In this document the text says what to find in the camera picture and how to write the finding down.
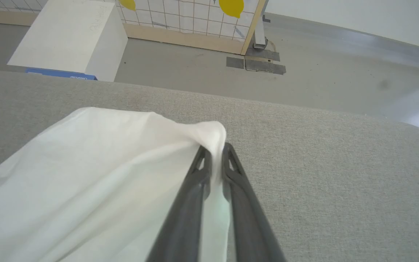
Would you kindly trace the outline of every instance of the yellow lemon decal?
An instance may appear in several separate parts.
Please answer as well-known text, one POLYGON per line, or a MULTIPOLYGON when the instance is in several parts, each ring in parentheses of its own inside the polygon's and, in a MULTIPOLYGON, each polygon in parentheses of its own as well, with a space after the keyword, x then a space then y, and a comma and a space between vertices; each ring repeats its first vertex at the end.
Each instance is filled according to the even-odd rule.
POLYGON ((119 2, 127 9, 135 11, 135 1, 133 0, 119 0, 119 2))
POLYGON ((240 18, 243 11, 243 0, 219 0, 219 5, 226 15, 240 18))

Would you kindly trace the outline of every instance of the white cloth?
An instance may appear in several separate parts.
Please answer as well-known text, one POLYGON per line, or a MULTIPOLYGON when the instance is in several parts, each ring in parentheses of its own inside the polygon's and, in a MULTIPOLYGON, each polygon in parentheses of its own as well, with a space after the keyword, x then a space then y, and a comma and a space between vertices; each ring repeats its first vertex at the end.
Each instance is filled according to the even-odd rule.
POLYGON ((145 261, 200 144, 213 157, 202 261, 226 261, 218 122, 76 110, 0 165, 0 261, 145 261))

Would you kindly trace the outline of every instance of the white block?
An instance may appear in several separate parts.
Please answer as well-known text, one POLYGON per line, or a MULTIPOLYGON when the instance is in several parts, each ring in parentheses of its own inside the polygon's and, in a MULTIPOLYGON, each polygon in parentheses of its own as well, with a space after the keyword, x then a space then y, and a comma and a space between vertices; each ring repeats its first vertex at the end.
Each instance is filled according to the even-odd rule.
POLYGON ((126 43, 113 2, 49 0, 7 64, 114 81, 126 43))

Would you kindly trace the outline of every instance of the gray felt surface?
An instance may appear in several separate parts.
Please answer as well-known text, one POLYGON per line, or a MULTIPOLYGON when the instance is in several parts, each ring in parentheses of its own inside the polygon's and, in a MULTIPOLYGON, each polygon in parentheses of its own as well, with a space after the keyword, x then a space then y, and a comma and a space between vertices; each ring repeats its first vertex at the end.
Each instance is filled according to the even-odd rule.
POLYGON ((417 127, 161 88, 0 72, 0 163, 87 106, 223 123, 288 261, 419 261, 417 127))

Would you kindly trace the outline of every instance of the floor stain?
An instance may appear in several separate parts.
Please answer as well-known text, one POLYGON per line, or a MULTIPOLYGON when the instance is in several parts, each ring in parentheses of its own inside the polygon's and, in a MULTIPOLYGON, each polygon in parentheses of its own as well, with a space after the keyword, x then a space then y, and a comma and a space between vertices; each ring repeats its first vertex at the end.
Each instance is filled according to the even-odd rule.
POLYGON ((387 90, 389 88, 391 88, 391 83, 387 79, 384 79, 378 83, 379 90, 387 90))
POLYGON ((271 43, 272 48, 273 48, 273 52, 276 52, 276 45, 270 40, 268 40, 268 42, 271 43))

